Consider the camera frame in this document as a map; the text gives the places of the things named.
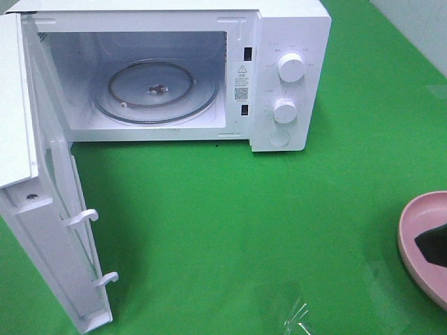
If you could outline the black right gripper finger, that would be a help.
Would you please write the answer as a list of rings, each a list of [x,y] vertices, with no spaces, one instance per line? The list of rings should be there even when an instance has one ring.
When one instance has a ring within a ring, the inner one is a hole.
[[[446,224],[422,232],[414,240],[427,262],[446,267]]]

